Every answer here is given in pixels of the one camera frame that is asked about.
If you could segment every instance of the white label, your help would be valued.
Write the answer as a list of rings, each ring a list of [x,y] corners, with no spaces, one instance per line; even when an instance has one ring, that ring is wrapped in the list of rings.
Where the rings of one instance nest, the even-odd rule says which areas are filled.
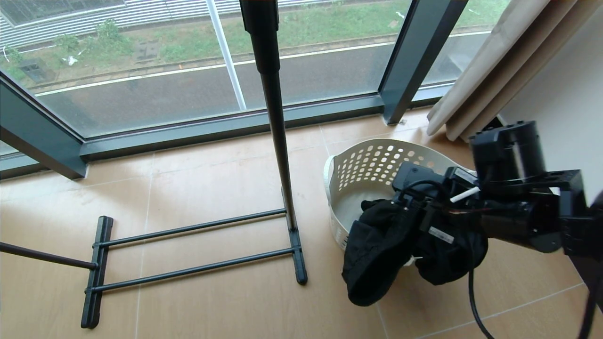
[[[454,174],[456,174],[458,177],[465,179],[466,181],[470,182],[471,184],[475,184],[475,180],[477,180],[476,177],[472,176],[471,174],[467,173],[466,171],[463,171],[460,168],[456,168],[454,170]]]
[[[442,239],[443,241],[448,242],[449,244],[451,244],[454,241],[454,237],[452,235],[449,235],[446,232],[442,232],[435,227],[430,227],[428,232],[429,232],[429,234],[433,235],[434,237]]]

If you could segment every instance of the basket handle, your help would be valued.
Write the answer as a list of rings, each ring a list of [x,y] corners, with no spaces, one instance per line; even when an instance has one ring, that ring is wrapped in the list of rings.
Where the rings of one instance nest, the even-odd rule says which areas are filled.
[[[329,156],[327,161],[324,163],[324,171],[323,171],[324,192],[327,194],[327,201],[329,202],[329,205],[331,205],[331,190],[329,188],[329,177],[331,176],[330,169],[331,169],[331,163],[333,162],[334,158],[335,158],[335,156]]]

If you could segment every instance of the white plastic basket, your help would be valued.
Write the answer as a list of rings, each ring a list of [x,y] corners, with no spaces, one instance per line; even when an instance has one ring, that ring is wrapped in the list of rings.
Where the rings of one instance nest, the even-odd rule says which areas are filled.
[[[391,182],[404,161],[432,168],[439,174],[450,166],[459,166],[429,147],[392,139],[367,140],[328,158],[324,164],[324,188],[331,208],[331,232],[342,249],[346,249],[352,223],[362,214],[360,203],[391,199]]]

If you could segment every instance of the black metal rack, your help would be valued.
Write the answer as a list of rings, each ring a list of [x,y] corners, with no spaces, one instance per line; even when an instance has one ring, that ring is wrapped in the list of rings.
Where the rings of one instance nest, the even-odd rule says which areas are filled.
[[[291,178],[289,175],[289,160],[287,155],[287,144],[285,137],[285,120],[283,118],[283,104],[280,94],[280,60],[279,48],[277,43],[277,30],[279,24],[278,8],[276,0],[240,0],[241,13],[245,30],[250,33],[253,53],[256,60],[257,70],[262,78],[262,87],[270,120],[270,130],[272,132],[274,151],[279,166],[280,181],[282,185],[282,195],[284,208],[272,211],[260,212],[255,214],[243,215],[235,218],[228,218],[209,223],[196,224],[191,226],[179,227],[176,229],[164,230],[160,232],[148,233],[129,238],[111,240],[111,229],[113,219],[101,216],[98,219],[96,227],[96,237],[92,252],[92,261],[80,261],[49,253],[38,252],[19,246],[14,246],[0,242],[0,252],[10,253],[19,256],[26,256],[58,264],[81,267],[90,270],[88,286],[85,289],[86,298],[84,300],[84,311],[81,319],[81,327],[92,329],[98,325],[100,318],[101,298],[103,291],[114,290],[133,285],[145,284],[158,280],[164,280],[193,273],[200,273],[215,268],[222,268],[245,262],[251,262],[292,254],[295,265],[295,277],[297,282],[304,285],[308,281],[306,267],[302,254],[302,245],[300,242],[295,210],[293,207],[293,196],[291,191]],[[284,214],[291,247],[286,249],[260,253],[243,258],[236,258],[227,261],[216,262],[209,265],[202,265],[185,270],[173,271],[169,273],[157,274],[154,276],[142,277],[138,279],[116,282],[103,285],[104,275],[107,267],[107,255],[109,247],[115,245],[130,244],[146,239],[158,238],[162,236],[174,235],[177,233],[190,232],[193,230],[205,229],[208,227],[224,224],[236,223],[240,221],[254,220],[258,218],[269,217],[273,215]]]

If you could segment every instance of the floor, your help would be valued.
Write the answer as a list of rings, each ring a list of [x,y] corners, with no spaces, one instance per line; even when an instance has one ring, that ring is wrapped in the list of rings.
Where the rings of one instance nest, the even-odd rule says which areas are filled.
[[[387,127],[380,116],[288,132],[295,207],[309,281],[290,256],[103,295],[101,320],[81,329],[87,271],[2,254],[2,338],[481,338],[467,280],[435,287],[404,268],[389,293],[347,300],[343,253],[329,230],[323,166],[366,139],[416,142],[472,167],[466,144],[427,137],[427,110]],[[89,260],[96,221],[113,239],[282,207],[269,135],[92,164],[85,179],[43,173],[1,185],[2,241]],[[284,218],[111,249],[106,283],[289,247]],[[572,338],[587,288],[562,253],[500,241],[476,269],[476,299],[496,338]],[[592,338],[603,337],[598,311]]]

